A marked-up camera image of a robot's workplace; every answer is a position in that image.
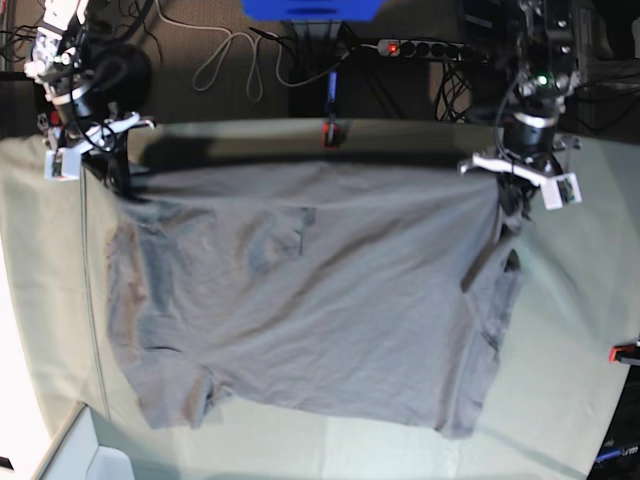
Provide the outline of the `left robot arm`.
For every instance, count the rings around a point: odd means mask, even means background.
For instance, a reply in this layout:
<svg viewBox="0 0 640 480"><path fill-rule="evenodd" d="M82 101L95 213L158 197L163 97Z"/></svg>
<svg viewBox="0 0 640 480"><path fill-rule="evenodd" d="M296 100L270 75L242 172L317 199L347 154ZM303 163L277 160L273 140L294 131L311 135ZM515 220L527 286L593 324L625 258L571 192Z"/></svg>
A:
<svg viewBox="0 0 640 480"><path fill-rule="evenodd" d="M566 100L580 83L576 41L567 1L465 1L468 32L483 45L499 82L473 98L466 118L491 127L493 147L459 166L484 170L498 181L507 215L527 216L541 196L548 210L582 200L577 176L560 153L580 140L559 131Z"/></svg>

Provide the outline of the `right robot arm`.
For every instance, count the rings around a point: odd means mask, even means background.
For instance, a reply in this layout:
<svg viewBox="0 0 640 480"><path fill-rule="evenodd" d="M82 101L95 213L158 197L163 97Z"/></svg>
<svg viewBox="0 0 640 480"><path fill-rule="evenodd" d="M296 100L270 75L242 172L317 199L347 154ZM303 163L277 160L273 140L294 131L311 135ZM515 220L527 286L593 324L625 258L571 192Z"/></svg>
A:
<svg viewBox="0 0 640 480"><path fill-rule="evenodd" d="M102 24L103 1L48 1L24 74L43 90L44 176L72 181L89 171L116 194L130 194L128 136L154 127L141 115L152 83L148 55L132 42L152 2L136 3L121 33Z"/></svg>

